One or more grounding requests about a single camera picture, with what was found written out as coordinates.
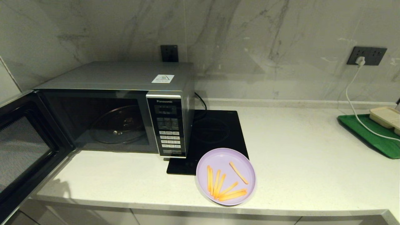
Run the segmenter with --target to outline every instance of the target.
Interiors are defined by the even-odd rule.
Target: black wall outlet
[[[163,62],[179,62],[177,45],[161,45]]]
[[[377,66],[383,58],[387,48],[374,47],[354,47],[347,65],[357,65],[356,59],[360,56],[365,57],[365,65]]]

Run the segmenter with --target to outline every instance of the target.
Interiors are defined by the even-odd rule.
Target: marble backsplash
[[[208,98],[344,100],[354,46],[387,47],[352,100],[400,97],[400,0],[0,0],[0,55],[22,89],[94,60],[177,44]]]

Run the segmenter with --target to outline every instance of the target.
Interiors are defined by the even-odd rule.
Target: white power cord
[[[352,110],[353,110],[353,112],[354,112],[354,116],[356,116],[357,120],[360,122],[360,124],[361,124],[363,127],[365,127],[365,129],[367,129],[368,131],[370,131],[370,132],[373,133],[374,135],[380,136],[380,137],[383,137],[383,138],[386,138],[386,139],[395,140],[395,141],[399,141],[399,142],[400,142],[400,140],[397,139],[397,138],[387,137],[387,136],[383,136],[383,135],[380,135],[380,134],[378,134],[378,133],[375,133],[374,131],[372,131],[371,129],[369,129],[363,122],[361,122],[361,120],[358,118],[357,113],[356,113],[356,110],[354,109],[353,104],[351,103],[351,101],[350,101],[350,99],[349,99],[349,96],[347,95],[347,90],[349,89],[350,85],[351,85],[351,84],[354,82],[354,80],[356,79],[356,77],[357,77],[358,73],[360,72],[362,66],[365,64],[365,57],[363,57],[363,56],[358,57],[357,60],[356,60],[356,63],[358,64],[358,69],[357,69],[356,75],[354,75],[353,80],[352,80],[352,81],[347,85],[347,87],[346,87],[346,98],[347,98],[347,101],[349,102],[349,104],[350,104],[350,106],[351,106],[351,108],[352,108]]]

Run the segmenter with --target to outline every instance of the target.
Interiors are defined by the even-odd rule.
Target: green tray
[[[387,137],[400,139],[400,136],[395,134],[392,129],[387,129],[379,125],[377,122],[370,119],[369,114],[358,115],[358,118],[369,129]],[[376,136],[365,127],[363,127],[354,115],[338,116],[339,123],[348,131],[354,134],[358,139],[367,144],[370,148],[378,150],[382,154],[391,159],[400,159],[400,142]]]

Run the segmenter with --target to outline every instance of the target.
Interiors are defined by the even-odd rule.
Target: french fry
[[[241,192],[237,192],[236,194],[233,194],[233,195],[222,196],[222,197],[219,198],[219,200],[220,201],[226,201],[226,200],[229,200],[229,199],[235,199],[237,197],[240,197],[240,196],[243,196],[243,195],[246,195],[246,194],[247,194],[247,191],[241,191]]]
[[[216,192],[216,194],[214,194],[214,199],[217,199],[218,196],[220,195],[220,190],[221,190],[222,185],[224,184],[225,177],[226,177],[226,174],[224,173],[222,175],[222,178],[221,178],[219,184],[218,184],[217,192]]]
[[[233,164],[233,162],[230,162],[229,165],[232,167],[232,169],[236,172],[236,174],[240,177],[240,179],[242,179],[242,181],[245,184],[249,184],[249,182],[247,182],[247,180],[240,174],[240,172],[238,171],[238,169],[236,169],[235,164]]]
[[[221,192],[221,193],[219,194],[219,196],[222,196],[222,195],[224,195],[226,192],[232,190],[232,188],[236,187],[236,185],[238,185],[238,183],[239,183],[239,182],[237,182],[237,181],[236,181],[235,183],[233,183],[231,186],[229,186],[229,188],[227,188],[227,189],[225,189],[223,192]]]
[[[218,181],[220,179],[220,173],[221,173],[221,170],[219,169],[217,171],[217,176],[215,177],[215,184],[214,184],[214,188],[213,188],[214,191],[212,192],[211,196],[215,196],[217,194],[217,188],[218,188]]]
[[[211,182],[210,182],[210,179],[211,179],[211,175],[210,175],[210,165],[208,165],[208,166],[207,166],[207,190],[208,190],[208,192],[210,192],[210,190],[211,190],[211,186],[210,186]]]
[[[211,174],[211,179],[210,179],[210,194],[212,196],[212,194],[214,193],[214,178],[213,178],[213,174],[212,174],[212,168],[210,167],[210,174]]]
[[[221,198],[221,197],[226,197],[226,196],[228,196],[228,195],[234,195],[234,194],[236,194],[236,193],[238,193],[238,192],[242,192],[242,191],[247,192],[247,188],[242,188],[242,189],[240,189],[240,190],[236,190],[236,191],[231,191],[231,192],[225,193],[225,194],[223,194],[223,195],[220,195],[220,198]]]

